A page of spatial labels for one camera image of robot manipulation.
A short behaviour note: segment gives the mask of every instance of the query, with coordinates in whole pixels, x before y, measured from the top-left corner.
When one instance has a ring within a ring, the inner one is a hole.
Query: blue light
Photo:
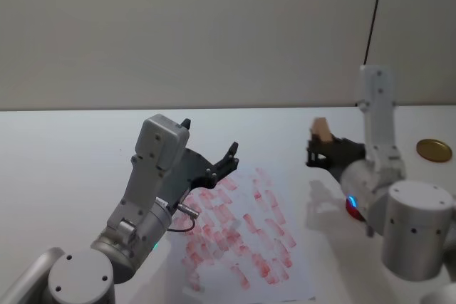
[[[358,203],[356,203],[356,198],[353,196],[347,197],[348,201],[350,202],[351,206],[353,208],[356,208],[358,206]]]

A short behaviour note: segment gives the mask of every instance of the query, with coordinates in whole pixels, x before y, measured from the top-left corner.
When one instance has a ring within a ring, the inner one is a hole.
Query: black cable
[[[187,229],[171,229],[171,228],[168,228],[167,231],[173,231],[175,233],[186,233],[188,231],[191,231],[195,227],[197,222],[192,217],[190,217],[190,219],[192,220],[192,226],[190,228],[187,228]]]
[[[372,39],[372,33],[373,33],[373,26],[375,24],[375,18],[377,16],[377,8],[378,8],[378,0],[375,0],[375,6],[373,8],[372,21],[370,23],[368,45],[366,47],[366,54],[364,55],[364,63],[363,64],[366,64],[368,62],[369,48],[371,47],[371,39]]]

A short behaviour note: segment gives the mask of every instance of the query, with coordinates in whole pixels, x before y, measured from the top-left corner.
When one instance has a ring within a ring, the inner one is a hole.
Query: white paper
[[[301,232],[281,195],[285,186],[265,169],[254,168],[188,196],[185,203],[201,211],[195,229],[167,234],[172,246],[168,267],[173,268],[167,271],[175,274],[182,303],[188,297],[198,303],[251,304],[314,295]],[[187,216],[175,215],[173,228],[190,225]]]

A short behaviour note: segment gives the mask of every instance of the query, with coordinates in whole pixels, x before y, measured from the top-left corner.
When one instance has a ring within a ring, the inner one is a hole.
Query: white wall
[[[368,63],[391,66],[403,103],[456,103],[456,1],[380,0]]]
[[[0,0],[0,109],[353,103],[375,0]]]

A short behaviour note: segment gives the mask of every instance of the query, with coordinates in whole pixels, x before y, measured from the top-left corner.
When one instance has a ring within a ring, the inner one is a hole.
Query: table surface
[[[285,177],[283,191],[296,206],[315,288],[309,303],[417,303],[449,283],[445,270],[421,283],[386,270],[381,237],[368,239],[363,225],[347,215],[329,173],[305,166],[315,117],[326,117],[336,136],[363,141],[357,108],[0,112],[0,293],[48,247],[90,245],[123,195],[143,120],[158,112],[177,122],[191,118],[187,146],[209,160],[217,161],[236,140],[239,167],[262,165]],[[454,160],[428,162],[415,144],[432,137],[454,149],[456,107],[398,108],[395,123],[408,177],[455,194]],[[164,264],[169,250],[167,241],[160,243],[134,279],[116,287],[119,304],[166,303],[167,291],[175,290]]]

